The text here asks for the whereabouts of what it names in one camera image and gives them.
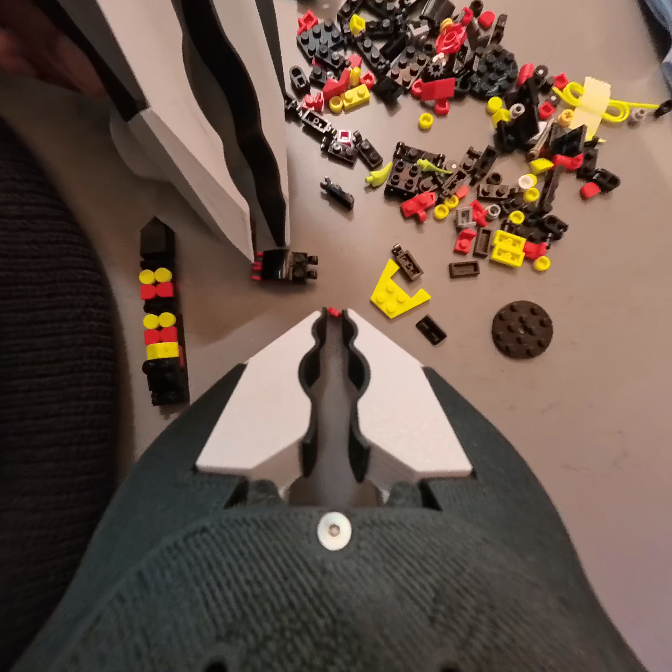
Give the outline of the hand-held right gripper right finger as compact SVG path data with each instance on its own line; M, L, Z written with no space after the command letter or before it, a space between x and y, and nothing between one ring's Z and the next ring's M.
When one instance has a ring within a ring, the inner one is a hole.
M348 458L356 481L388 500L398 483L472 475L421 362L352 309L343 311L341 325L355 388Z

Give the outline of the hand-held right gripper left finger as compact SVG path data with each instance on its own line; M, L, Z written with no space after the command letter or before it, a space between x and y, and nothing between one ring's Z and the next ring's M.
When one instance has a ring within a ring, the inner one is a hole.
M316 310L250 358L196 461L201 473L271 481L286 494L316 464Z

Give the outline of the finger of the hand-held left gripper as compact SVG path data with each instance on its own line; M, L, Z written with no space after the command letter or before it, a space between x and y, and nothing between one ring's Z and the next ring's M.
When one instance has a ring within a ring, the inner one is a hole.
M183 31L170 1L98 1L147 106L128 126L196 214L249 261L249 206L231 178L223 143L191 88Z
M191 43L229 105L261 213L278 247L288 247L284 83L273 1L182 1Z

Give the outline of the small black red lego assembly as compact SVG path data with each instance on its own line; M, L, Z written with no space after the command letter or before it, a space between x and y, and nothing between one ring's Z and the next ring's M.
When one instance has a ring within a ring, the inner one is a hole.
M251 264L251 279L286 285L305 285L317 280L318 257L287 248L257 252Z

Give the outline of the pile of lego pieces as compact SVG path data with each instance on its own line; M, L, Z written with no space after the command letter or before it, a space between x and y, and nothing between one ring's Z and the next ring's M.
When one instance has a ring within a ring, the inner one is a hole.
M669 109L611 98L610 84L571 82L545 64L518 64L502 45L506 14L482 1L344 1L334 20L307 9L297 18L296 45L310 66L292 66L285 95L293 115L321 151L370 170L369 190L382 187L405 218L424 223L454 216L454 252L512 268L525 261L550 269L551 246L568 230L553 213L560 178L582 181L589 200L620 186L598 167L602 122L636 121L636 114ZM469 147L459 161L400 140L387 161L359 131L337 130L324 113L352 112L374 96L393 107L410 95L422 106L419 130L432 129L451 104L467 97L484 104L492 142Z

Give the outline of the small black lego tile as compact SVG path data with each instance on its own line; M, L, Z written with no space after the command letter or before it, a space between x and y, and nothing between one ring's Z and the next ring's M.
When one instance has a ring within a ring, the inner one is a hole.
M447 338L446 331L430 315L424 315L415 327L433 347L438 346Z

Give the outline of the yellow lego wedge plate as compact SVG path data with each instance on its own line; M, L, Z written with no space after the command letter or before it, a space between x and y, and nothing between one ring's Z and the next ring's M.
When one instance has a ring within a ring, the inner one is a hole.
M410 296L393 279L399 270L399 265L389 259L370 297L370 301L374 307L377 307L388 319L394 319L403 315L429 302L432 298L422 288Z

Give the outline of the black lego bar holder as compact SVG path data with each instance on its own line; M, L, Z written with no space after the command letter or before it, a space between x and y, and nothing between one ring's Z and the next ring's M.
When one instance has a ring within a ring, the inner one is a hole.
M325 176L320 182L320 189L326 198L336 203L337 206L343 208L345 211L351 212L354 209L354 196L340 185L334 183L329 176Z

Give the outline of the round black lego plate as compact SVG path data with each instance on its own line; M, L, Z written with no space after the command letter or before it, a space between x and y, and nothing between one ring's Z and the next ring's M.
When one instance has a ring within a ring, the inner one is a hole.
M545 352L554 333L550 315L529 300L516 300L501 307L493 317L492 342L511 359L533 359Z

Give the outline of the black lego clip plate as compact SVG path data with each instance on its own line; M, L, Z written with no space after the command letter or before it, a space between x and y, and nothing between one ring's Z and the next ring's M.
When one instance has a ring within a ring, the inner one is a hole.
M403 249L400 244L391 248L391 256L408 281L414 282L424 274L414 256L407 249Z

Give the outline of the long black lego assembly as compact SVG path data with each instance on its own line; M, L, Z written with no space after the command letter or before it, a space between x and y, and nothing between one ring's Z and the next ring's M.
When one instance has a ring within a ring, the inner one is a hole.
M175 233L157 217L140 231L140 299L145 343L142 372L153 406L189 402L188 362Z

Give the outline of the person's black sweater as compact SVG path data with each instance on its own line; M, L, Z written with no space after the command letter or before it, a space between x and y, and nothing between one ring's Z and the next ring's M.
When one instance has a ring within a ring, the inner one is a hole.
M112 494L115 336L92 244L2 120L2 671L61 600Z

